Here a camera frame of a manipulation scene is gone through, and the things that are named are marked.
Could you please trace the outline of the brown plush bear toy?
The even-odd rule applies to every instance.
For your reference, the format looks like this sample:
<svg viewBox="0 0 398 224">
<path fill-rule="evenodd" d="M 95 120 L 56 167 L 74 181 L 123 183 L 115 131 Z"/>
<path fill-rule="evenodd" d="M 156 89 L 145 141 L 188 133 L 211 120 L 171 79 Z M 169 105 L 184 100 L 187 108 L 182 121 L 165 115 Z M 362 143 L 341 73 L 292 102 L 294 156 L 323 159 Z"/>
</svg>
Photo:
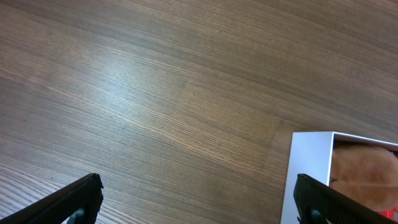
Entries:
<svg viewBox="0 0 398 224">
<path fill-rule="evenodd" d="M 336 146 L 330 187 L 376 212 L 397 207 L 397 157 L 365 144 Z"/>
</svg>

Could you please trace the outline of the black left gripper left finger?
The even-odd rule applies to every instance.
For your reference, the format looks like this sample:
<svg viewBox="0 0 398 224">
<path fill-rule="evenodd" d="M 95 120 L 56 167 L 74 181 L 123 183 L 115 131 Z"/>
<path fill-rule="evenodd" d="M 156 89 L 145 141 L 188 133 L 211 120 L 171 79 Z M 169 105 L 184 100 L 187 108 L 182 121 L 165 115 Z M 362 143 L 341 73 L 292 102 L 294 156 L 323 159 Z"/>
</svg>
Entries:
<svg viewBox="0 0 398 224">
<path fill-rule="evenodd" d="M 28 207 L 1 219 L 3 224 L 94 224 L 103 202 L 99 174 L 88 174 Z"/>
</svg>

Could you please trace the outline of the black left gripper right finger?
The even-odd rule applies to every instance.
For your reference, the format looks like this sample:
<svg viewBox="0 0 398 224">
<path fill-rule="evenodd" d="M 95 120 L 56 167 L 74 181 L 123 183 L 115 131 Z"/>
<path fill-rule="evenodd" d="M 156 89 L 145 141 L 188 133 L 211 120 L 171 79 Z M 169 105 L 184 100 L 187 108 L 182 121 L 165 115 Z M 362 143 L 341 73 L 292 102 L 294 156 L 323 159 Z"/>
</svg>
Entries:
<svg viewBox="0 0 398 224">
<path fill-rule="evenodd" d="M 397 224 L 307 174 L 298 174 L 294 200 L 300 224 Z"/>
</svg>

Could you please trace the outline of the white box pink interior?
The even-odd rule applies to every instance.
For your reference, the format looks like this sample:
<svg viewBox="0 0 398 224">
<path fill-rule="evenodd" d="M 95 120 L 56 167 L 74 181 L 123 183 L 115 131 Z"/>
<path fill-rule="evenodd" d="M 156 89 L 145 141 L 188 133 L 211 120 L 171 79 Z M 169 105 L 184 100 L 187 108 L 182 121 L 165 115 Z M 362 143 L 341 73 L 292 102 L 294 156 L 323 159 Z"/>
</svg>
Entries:
<svg viewBox="0 0 398 224">
<path fill-rule="evenodd" d="M 285 184 L 281 224 L 298 223 L 299 211 L 294 201 L 294 187 L 298 174 L 330 184 L 332 152 L 337 141 L 370 144 L 397 151 L 397 144 L 352 134 L 329 132 L 295 132 L 292 135 L 289 166 Z"/>
</svg>

